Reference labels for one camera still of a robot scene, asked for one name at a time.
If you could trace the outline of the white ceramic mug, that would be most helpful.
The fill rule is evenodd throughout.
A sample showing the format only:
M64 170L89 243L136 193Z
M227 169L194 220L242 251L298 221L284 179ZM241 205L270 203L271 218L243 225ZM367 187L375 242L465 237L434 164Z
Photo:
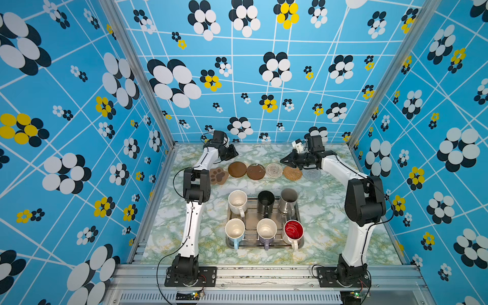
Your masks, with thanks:
M244 191L236 190L228 196L230 211L240 217L245 217L247 211L247 194Z

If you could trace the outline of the blue woven round coaster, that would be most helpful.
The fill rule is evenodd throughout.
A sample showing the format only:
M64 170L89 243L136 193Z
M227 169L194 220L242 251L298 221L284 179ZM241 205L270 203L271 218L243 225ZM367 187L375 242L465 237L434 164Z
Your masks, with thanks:
M319 180L322 177L322 171L319 169L303 169L302 175L307 180Z

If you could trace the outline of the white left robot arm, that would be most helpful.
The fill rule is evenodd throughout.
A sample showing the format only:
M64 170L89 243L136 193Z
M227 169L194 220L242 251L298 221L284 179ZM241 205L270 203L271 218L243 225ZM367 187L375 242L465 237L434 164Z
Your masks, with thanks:
M238 156L226 132L215 130L212 138L204 143L197 163L182 170L182 193L186 202L186 219L182 243L176 252L171 272L178 278L195 281L198 278L198 239L202 209L211 196L210 169L218 161L228 161Z

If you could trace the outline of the paw print cork coaster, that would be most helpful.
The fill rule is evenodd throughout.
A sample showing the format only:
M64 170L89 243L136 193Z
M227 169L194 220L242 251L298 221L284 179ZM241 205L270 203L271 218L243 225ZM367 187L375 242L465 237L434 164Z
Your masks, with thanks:
M221 167L210 170L210 183L223 185L229 177L229 173Z

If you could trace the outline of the white mug blue handle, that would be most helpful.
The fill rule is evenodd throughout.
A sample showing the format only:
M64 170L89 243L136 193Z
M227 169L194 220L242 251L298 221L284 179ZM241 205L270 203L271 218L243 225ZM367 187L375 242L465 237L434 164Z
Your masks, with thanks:
M233 243L234 249L238 250L240 242L245 237L245 223L241 219L231 219L226 223L225 233Z

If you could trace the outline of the multicolour woven round coaster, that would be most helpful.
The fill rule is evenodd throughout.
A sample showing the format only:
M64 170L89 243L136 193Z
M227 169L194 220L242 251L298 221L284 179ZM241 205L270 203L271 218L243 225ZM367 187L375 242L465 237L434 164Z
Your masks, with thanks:
M272 179L278 179L283 175L283 167L279 163L270 163L266 166L266 175Z

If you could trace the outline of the dark brown round wooden coaster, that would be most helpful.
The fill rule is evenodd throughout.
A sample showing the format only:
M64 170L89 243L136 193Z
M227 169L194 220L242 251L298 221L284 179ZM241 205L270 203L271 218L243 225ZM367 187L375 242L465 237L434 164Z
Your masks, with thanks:
M240 161L235 161L228 166L228 173L234 178L243 177L247 173L247 166Z

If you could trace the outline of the tan rattan round coaster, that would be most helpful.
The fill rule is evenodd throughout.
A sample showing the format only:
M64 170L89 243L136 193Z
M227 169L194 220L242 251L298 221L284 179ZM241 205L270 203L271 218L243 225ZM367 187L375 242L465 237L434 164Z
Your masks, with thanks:
M298 168L291 168L286 166L283 169L283 176L291 181L298 181L302 178L302 171Z

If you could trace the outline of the black metal mug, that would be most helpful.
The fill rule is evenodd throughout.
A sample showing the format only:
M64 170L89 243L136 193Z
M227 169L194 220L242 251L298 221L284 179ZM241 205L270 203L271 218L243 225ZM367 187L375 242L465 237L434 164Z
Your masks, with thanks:
M275 196L270 191L261 191L257 196L257 212L264 218L271 218Z

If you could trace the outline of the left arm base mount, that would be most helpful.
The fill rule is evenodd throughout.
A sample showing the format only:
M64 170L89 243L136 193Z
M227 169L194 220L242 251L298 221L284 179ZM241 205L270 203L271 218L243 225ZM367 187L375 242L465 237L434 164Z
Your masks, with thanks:
M166 271L165 287L215 287L217 267L191 268L188 272L169 267Z

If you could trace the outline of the stainless steel mug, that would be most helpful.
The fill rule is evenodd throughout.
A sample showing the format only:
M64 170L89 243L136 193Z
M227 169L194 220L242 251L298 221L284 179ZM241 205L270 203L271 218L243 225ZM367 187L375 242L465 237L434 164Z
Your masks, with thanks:
M288 219L296 219L296 203L298 199L298 193L296 190L286 188L282 190L280 194L280 200L278 202L278 211Z

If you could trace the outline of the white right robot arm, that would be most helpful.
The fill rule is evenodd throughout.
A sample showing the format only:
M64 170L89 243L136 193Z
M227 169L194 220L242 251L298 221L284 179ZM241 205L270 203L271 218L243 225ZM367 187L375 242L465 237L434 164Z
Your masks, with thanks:
M309 135L305 142L294 141L292 152L280 162L294 169L322 170L346 188L344 211L349 218L349 231L336 277L342 285L350 286L366 276L366 254L372 232L386 213L382 180L352 169L334 151L325 149L319 135Z

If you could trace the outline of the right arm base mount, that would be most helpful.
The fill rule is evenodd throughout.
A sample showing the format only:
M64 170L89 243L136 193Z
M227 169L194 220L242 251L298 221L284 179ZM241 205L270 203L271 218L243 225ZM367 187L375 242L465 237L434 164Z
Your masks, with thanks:
M314 268L314 275L321 288L369 288L371 276L367 264L351 267L343 264L337 267L319 266Z

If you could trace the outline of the rusty brown round coaster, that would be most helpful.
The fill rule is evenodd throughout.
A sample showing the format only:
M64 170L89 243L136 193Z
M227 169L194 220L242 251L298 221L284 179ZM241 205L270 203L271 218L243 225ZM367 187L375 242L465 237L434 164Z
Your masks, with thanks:
M266 169L261 164L251 164L247 167L247 176L252 180L261 180L266 175Z

